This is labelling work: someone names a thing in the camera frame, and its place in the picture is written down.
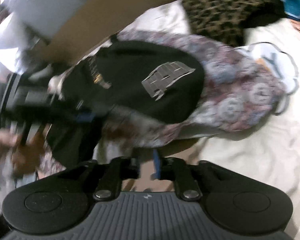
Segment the person's left hand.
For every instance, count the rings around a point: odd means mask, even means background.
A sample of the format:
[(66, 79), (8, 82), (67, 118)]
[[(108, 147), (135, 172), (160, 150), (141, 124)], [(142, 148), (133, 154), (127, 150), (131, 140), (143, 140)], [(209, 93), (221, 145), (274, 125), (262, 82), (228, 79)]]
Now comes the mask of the person's left hand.
[(0, 161), (9, 152), (13, 172), (21, 176), (36, 171), (40, 166), (41, 157), (45, 154), (45, 136), (38, 131), (30, 142), (21, 144), (21, 135), (7, 129), (0, 129)]

